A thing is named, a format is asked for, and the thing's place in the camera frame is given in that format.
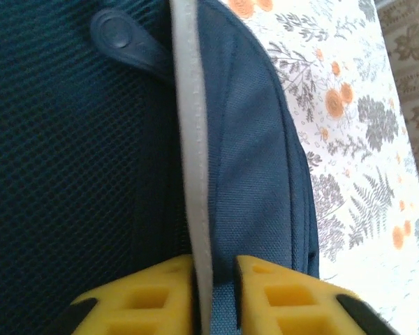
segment blue rubber zipper pull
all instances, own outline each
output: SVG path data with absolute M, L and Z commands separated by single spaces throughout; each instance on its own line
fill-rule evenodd
M 91 39 L 106 56 L 174 85 L 172 53 L 121 10 L 104 9 L 90 24 Z

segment navy blue backpack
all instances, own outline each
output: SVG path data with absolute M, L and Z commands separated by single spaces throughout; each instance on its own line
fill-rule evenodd
M 204 334 L 238 332 L 236 255 L 318 276 L 259 42 L 218 0 L 0 1 L 0 335 L 191 252 Z

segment mesh panel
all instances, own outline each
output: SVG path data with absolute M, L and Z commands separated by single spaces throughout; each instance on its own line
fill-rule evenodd
M 0 1 L 0 334 L 189 252 L 175 93 L 94 49 L 108 6 L 170 49 L 163 0 Z

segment floral tablecloth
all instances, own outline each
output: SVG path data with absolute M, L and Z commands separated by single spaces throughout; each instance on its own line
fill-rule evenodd
M 374 3 L 222 2 L 281 79 L 311 169 L 321 278 L 419 334 L 419 177 Z

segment yellow plastic part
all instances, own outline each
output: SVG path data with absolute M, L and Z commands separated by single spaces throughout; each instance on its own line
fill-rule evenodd
M 243 335 L 366 335 L 336 300 L 351 291 L 239 256 Z
M 98 303 L 73 335 L 191 335 L 193 261 L 183 255 L 79 296 Z

